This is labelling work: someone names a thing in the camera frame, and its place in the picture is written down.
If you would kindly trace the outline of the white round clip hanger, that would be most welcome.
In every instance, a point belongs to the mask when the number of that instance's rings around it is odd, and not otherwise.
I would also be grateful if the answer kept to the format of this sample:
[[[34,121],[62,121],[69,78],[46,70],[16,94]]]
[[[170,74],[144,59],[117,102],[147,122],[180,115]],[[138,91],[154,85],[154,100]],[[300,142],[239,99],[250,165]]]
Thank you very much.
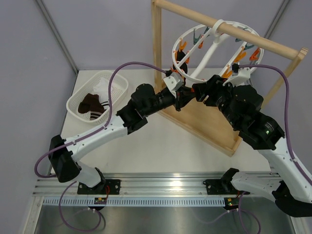
[[[175,51],[182,50],[186,55],[176,62]],[[233,38],[225,33],[213,31],[210,27],[199,24],[184,32],[175,41],[172,48],[171,71],[179,73],[182,78],[202,82],[204,78],[200,73],[217,57],[225,57],[226,63],[221,65],[218,73],[224,79],[232,75],[231,66],[233,63],[260,64],[265,50],[252,43]],[[183,63],[187,63],[188,73],[180,69]]]

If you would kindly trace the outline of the black sock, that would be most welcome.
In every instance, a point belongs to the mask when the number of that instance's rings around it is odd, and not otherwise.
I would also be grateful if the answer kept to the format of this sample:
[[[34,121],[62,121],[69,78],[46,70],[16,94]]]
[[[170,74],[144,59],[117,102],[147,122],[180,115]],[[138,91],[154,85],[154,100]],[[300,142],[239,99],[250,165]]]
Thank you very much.
[[[182,50],[178,50],[178,51],[175,51],[175,60],[176,62],[180,62],[184,57],[185,57],[185,53],[182,51]],[[184,73],[188,73],[188,67],[187,67],[187,63],[183,63],[181,66],[180,66],[180,69],[183,70]]]

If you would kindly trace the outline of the brown sock with stripes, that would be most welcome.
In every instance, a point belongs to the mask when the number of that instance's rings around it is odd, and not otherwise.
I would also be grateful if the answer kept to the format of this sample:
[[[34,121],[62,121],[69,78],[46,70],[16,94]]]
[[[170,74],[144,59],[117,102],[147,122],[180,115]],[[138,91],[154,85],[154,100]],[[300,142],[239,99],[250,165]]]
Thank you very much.
[[[95,120],[99,118],[109,106],[108,101],[100,102],[99,95],[88,93],[83,101],[78,106],[78,112],[80,114],[90,113],[89,120]]]

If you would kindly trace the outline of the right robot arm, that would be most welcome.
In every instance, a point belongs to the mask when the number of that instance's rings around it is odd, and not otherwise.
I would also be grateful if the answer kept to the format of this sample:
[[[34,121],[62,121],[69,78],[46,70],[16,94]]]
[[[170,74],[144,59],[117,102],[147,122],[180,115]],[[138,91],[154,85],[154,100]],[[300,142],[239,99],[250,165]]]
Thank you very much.
[[[234,86],[218,75],[192,85],[195,98],[206,106],[217,107],[239,137],[262,154],[280,175],[271,182],[230,168],[221,177],[222,190],[249,192],[271,200],[292,217],[312,215],[311,177],[293,151],[287,149],[285,132],[272,118],[261,113],[263,97],[250,85]]]

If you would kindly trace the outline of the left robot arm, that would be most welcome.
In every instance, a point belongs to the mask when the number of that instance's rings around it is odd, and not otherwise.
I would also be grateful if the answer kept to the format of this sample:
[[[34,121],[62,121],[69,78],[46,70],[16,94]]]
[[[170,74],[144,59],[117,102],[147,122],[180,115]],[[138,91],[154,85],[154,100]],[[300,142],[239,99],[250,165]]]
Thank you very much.
[[[111,117],[109,124],[101,124],[75,137],[63,139],[56,135],[51,139],[49,161],[60,183],[77,180],[95,194],[105,189],[105,179],[98,168],[91,168],[80,159],[97,147],[118,137],[129,135],[145,124],[147,117],[174,106],[180,111],[193,98],[192,88],[181,86],[171,92],[168,88],[155,93],[152,85],[141,84],[126,106]]]

